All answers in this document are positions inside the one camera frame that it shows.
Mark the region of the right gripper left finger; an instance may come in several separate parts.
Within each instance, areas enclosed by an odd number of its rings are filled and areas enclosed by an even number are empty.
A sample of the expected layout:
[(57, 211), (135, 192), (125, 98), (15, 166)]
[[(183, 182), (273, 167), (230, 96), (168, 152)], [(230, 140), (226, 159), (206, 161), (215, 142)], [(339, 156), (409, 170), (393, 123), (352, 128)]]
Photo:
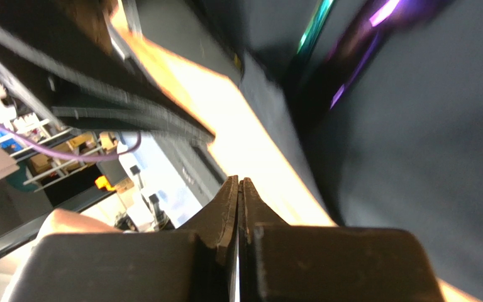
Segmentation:
[(229, 301), (238, 177), (180, 228), (43, 238), (6, 301)]

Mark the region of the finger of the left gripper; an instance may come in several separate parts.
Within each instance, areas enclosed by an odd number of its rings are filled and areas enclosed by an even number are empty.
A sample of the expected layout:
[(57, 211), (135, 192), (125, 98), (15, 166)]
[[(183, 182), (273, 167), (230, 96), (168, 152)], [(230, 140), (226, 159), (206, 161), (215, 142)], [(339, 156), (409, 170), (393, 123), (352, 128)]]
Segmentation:
[(0, 1), (0, 82), (42, 118), (95, 131), (214, 135), (117, 56), (116, 1)]

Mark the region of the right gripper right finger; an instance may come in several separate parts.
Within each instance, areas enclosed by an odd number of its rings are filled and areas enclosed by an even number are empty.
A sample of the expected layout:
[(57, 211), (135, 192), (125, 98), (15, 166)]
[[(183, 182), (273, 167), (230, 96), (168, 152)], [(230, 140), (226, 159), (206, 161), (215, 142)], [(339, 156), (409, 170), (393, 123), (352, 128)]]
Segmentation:
[(238, 187), (242, 301), (443, 301), (428, 256), (395, 228), (293, 226)]

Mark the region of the black paper napkin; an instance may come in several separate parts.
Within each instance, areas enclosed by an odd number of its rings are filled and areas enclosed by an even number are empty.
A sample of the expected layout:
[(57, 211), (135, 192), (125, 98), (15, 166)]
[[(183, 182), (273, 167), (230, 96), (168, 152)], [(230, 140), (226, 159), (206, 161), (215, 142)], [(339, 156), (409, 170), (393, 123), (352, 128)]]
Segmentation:
[(244, 53), (243, 92), (331, 217), (409, 230), (440, 278), (483, 300), (483, 1), (452, 1), (390, 33), (351, 90), (301, 137), (307, 164), (286, 144), (286, 106), (273, 81), (318, 3), (198, 5)]

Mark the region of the iridescent spoon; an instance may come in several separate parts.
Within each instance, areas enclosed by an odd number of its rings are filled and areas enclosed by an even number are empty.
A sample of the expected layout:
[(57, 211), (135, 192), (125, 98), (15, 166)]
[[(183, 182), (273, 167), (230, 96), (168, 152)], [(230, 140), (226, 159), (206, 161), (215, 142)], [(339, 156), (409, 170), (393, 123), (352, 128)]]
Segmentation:
[(308, 57), (313, 51), (335, 0), (319, 0), (299, 40), (296, 57)]

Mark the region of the purple iridescent knife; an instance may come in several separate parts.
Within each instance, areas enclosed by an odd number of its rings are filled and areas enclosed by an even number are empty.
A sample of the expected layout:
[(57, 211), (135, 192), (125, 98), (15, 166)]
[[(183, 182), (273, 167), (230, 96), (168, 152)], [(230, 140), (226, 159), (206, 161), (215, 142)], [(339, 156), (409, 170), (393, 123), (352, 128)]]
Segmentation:
[(423, 22), (449, 1), (367, 1), (327, 58), (309, 77), (298, 111), (307, 123), (319, 120), (355, 82), (378, 47), (398, 28)]

